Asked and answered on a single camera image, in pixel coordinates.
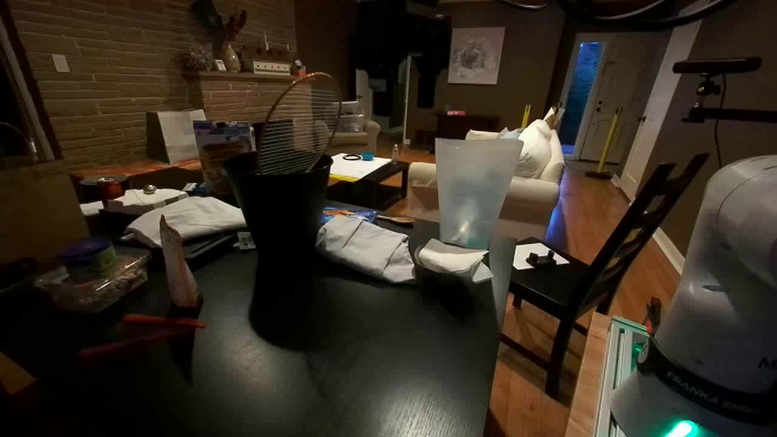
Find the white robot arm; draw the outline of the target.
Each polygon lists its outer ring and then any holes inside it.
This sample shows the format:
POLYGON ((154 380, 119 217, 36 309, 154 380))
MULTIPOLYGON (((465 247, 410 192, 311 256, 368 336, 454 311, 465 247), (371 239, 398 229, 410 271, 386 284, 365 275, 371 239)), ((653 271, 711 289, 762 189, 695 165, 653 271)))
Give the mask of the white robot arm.
POLYGON ((677 291, 612 417, 626 437, 777 437, 777 156, 709 178, 677 291))

